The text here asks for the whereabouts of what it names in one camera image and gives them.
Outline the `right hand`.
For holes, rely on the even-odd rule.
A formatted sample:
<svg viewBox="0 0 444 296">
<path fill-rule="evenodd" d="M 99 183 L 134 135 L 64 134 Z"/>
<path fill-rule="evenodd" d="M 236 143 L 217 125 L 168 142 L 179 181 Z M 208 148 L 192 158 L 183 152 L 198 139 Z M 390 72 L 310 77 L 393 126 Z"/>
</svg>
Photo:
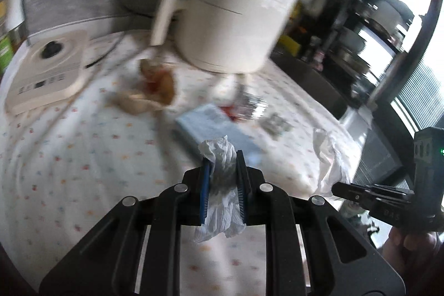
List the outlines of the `right hand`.
<svg viewBox="0 0 444 296">
<path fill-rule="evenodd" d="M 443 295 L 443 243 L 437 232 L 405 234 L 392 227 L 382 256 L 403 279 L 406 295 Z"/>
</svg>

